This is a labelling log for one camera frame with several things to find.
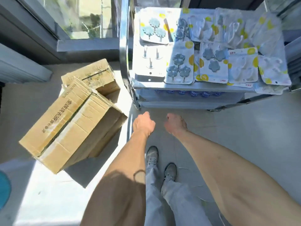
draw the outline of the pants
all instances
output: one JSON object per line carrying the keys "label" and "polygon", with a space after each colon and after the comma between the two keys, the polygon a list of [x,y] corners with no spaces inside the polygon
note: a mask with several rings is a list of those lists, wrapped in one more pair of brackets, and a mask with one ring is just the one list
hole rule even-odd
{"label": "pants", "polygon": [[168,181],[164,183],[160,193],[162,181],[158,167],[149,165],[146,168],[145,226],[168,225],[168,209],[164,204],[166,202],[173,211],[176,226],[211,226],[201,201],[192,194],[186,184]]}

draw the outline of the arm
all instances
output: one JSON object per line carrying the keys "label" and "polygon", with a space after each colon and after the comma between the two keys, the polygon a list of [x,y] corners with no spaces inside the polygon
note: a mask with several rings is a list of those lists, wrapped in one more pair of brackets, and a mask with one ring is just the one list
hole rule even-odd
{"label": "arm", "polygon": [[81,226],[143,225],[145,145],[155,128],[148,112],[133,122],[133,134],[96,186]]}
{"label": "arm", "polygon": [[220,211],[233,226],[301,225],[301,206],[268,174],[228,148],[187,129],[168,114],[166,130],[187,149]]}

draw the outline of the cardboard box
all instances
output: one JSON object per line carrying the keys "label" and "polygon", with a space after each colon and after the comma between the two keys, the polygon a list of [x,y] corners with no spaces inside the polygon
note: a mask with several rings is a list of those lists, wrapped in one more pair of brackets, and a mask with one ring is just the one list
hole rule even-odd
{"label": "cardboard box", "polygon": [[19,143],[56,174],[98,156],[126,119],[111,101],[75,79]]}
{"label": "cardboard box", "polygon": [[120,90],[114,72],[106,59],[79,68],[62,76],[63,84],[68,86],[77,77],[89,87],[96,89],[101,95],[107,96]]}

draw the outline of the leg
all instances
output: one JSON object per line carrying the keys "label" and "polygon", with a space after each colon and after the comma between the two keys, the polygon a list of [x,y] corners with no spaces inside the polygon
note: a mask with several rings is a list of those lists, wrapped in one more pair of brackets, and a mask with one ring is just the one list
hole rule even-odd
{"label": "leg", "polygon": [[186,184],[175,182],[177,168],[174,163],[167,165],[161,193],[170,205],[177,226],[211,226],[201,206],[201,201],[192,194]]}
{"label": "leg", "polygon": [[164,202],[166,203],[166,201],[159,191],[158,149],[155,146],[151,146],[147,151],[146,158],[146,215],[144,225],[166,226],[167,218],[164,208]]}

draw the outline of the metal handle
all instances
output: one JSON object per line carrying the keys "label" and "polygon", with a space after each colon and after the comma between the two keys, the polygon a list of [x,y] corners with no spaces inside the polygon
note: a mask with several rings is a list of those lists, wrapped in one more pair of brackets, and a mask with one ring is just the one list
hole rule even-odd
{"label": "metal handle", "polygon": [[139,108],[135,91],[131,87],[129,75],[129,24],[130,24],[130,0],[121,2],[121,19],[119,35],[119,62],[122,80],[132,97],[136,108]]}

